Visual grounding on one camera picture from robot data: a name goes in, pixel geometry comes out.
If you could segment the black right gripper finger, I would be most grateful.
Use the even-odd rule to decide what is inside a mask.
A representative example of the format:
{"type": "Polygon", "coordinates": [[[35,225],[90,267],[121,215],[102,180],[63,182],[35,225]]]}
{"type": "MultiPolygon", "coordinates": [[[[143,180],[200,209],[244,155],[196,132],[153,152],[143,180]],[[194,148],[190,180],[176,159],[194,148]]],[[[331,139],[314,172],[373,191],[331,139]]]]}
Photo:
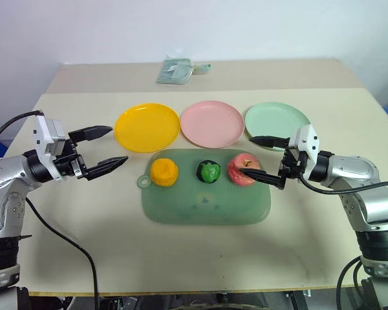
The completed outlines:
{"type": "Polygon", "coordinates": [[[269,149],[287,149],[290,139],[274,136],[255,136],[249,139],[252,143],[269,149]]]}
{"type": "Polygon", "coordinates": [[[241,172],[244,175],[246,175],[247,177],[249,177],[255,181],[275,186],[278,189],[284,189],[284,187],[285,187],[285,179],[284,178],[281,178],[280,176],[274,176],[271,174],[267,174],[263,170],[242,168],[241,172]]]}

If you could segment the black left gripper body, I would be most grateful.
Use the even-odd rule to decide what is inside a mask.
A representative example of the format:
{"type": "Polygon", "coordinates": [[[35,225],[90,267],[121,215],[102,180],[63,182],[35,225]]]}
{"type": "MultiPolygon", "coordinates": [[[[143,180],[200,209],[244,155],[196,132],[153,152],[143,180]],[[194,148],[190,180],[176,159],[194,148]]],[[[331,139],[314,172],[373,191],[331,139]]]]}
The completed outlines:
{"type": "Polygon", "coordinates": [[[61,154],[57,155],[56,159],[53,160],[57,171],[63,177],[75,176],[77,179],[88,177],[89,173],[87,171],[87,166],[76,149],[78,143],[82,141],[84,141],[84,139],[79,137],[73,137],[66,140],[61,154]]]}

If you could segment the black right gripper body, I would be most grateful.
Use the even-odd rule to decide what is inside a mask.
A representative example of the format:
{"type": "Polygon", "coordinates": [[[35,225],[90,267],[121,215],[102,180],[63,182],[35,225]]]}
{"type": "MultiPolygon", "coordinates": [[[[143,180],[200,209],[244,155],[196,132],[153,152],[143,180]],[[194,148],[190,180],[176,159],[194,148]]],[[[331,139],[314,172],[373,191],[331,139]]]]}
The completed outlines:
{"type": "Polygon", "coordinates": [[[277,188],[284,189],[287,179],[302,176],[306,169],[306,152],[286,149],[281,160],[277,175],[280,177],[277,188]]]}

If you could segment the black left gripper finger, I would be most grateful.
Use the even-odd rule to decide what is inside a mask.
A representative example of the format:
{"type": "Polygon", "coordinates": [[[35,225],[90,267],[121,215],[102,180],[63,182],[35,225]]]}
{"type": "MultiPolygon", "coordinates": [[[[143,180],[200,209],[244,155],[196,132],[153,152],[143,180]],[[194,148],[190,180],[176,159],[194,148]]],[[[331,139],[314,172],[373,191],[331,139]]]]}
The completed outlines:
{"type": "Polygon", "coordinates": [[[119,156],[103,160],[94,167],[86,168],[84,178],[86,180],[94,180],[104,176],[123,165],[128,159],[128,156],[119,156]]]}
{"type": "Polygon", "coordinates": [[[92,141],[98,139],[110,133],[112,130],[113,128],[109,126],[96,125],[69,132],[68,135],[71,142],[77,144],[82,141],[92,141]]]}

